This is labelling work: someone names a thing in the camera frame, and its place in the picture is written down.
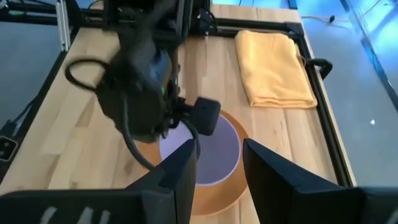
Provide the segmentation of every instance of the wooden surface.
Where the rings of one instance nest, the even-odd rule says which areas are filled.
[[[297,11],[214,5],[217,17],[300,22]],[[109,59],[118,46],[114,34],[80,29],[65,61],[96,56]],[[182,95],[193,102],[206,96],[245,128],[249,136],[296,164],[335,182],[316,109],[250,108],[239,77],[233,39],[189,38],[179,51]],[[94,65],[73,71],[93,82]],[[140,149],[146,145],[139,144]],[[69,84],[60,69],[42,107],[12,163],[0,194],[22,189],[123,188],[145,170],[126,149],[121,135],[106,118],[92,93]],[[192,223],[258,223],[248,191],[233,207]]]

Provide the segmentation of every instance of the black clamp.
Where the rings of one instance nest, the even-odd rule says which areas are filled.
[[[329,62],[326,59],[323,58],[314,58],[314,59],[308,59],[306,60],[305,63],[306,66],[318,66],[321,67],[319,69],[319,73],[322,77],[322,79],[325,79],[326,76],[330,73],[330,71],[333,69],[333,64]]]

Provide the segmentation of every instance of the black metal frame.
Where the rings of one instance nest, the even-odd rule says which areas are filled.
[[[102,13],[99,10],[87,10],[87,9],[79,9],[76,8],[77,4],[74,0],[69,0],[72,2],[68,5],[68,17],[69,21],[74,25],[74,30],[72,34],[71,41],[74,36],[76,36],[80,27],[97,27],[103,28],[103,20],[101,19]],[[154,37],[159,37],[162,40],[170,40],[175,41],[185,39],[188,35],[190,18],[192,13],[193,0],[185,0],[185,10],[183,15],[182,29],[180,35],[167,35],[162,33],[161,31],[157,31],[154,34]],[[210,9],[210,1],[204,1],[204,8]],[[22,6],[18,6],[16,3],[11,8],[18,8]],[[51,9],[48,6],[29,6],[29,10],[32,12],[40,12],[40,13],[48,13],[54,14],[55,8]],[[0,16],[0,21],[8,21],[8,22],[27,22],[27,23],[38,23],[38,24],[50,24],[54,25],[52,21],[53,19],[43,19],[37,16],[21,16],[19,19],[10,18]],[[300,49],[301,55],[305,59],[311,59],[311,54],[308,49],[308,45],[305,41],[303,27],[300,23],[291,23],[291,22],[259,22],[259,21],[245,21],[245,20],[236,20],[236,19],[217,19],[217,23],[219,29],[212,29],[209,31],[209,35],[220,36],[220,37],[234,37],[239,29],[260,29],[266,30],[266,32],[283,32],[288,35],[295,43],[298,45]],[[18,134],[16,136],[19,142],[22,142],[27,131],[29,130],[35,115],[37,114],[52,82],[55,78],[63,59],[66,56],[66,52],[61,52],[58,56],[56,62],[53,65],[43,87],[40,89],[38,94],[38,99],[35,104],[32,106],[32,109],[29,111],[24,123],[22,124]],[[326,103],[325,97],[323,96],[323,91],[321,88],[321,84],[318,78],[318,74],[313,65],[307,65],[305,67],[308,75],[308,79],[310,80],[311,87],[313,92],[317,98],[318,106],[317,111],[320,119],[320,123],[322,126],[322,130],[326,139],[326,143],[328,146],[328,150],[330,153],[331,161],[333,163],[333,167],[335,170],[337,181],[340,185],[344,187],[352,187],[353,183],[349,176],[348,168],[345,163],[345,159],[343,157],[343,153],[341,151],[340,142],[336,135],[336,130],[334,128],[331,116],[329,114],[328,105]],[[4,177],[6,171],[10,164],[7,164],[6,167],[0,167],[0,180]]]

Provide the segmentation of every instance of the folded towel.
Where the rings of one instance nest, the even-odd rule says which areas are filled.
[[[251,106],[312,108],[317,105],[299,48],[289,37],[242,30],[236,35],[235,44]]]

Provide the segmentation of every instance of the gray floor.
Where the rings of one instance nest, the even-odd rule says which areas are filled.
[[[351,0],[361,14],[376,0]],[[86,6],[89,0],[81,1]],[[288,8],[286,0],[213,0],[242,6]],[[337,0],[297,0],[301,15],[347,18]],[[364,19],[367,34],[398,88],[398,7],[384,0]],[[398,114],[350,22],[333,25],[314,19],[304,26],[316,57],[334,64],[325,80],[333,111],[359,185],[398,185]],[[15,117],[37,93],[58,55],[55,27],[0,22],[0,125]]]

